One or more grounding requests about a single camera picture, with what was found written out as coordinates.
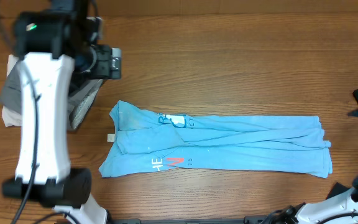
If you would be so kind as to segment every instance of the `clothing tag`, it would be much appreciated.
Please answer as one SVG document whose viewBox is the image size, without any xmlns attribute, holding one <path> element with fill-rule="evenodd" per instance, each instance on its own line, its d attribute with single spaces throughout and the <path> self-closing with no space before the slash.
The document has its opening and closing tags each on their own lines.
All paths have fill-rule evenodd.
<svg viewBox="0 0 358 224">
<path fill-rule="evenodd" d="M 116 134 L 107 134 L 107 142 L 114 142 Z"/>
</svg>

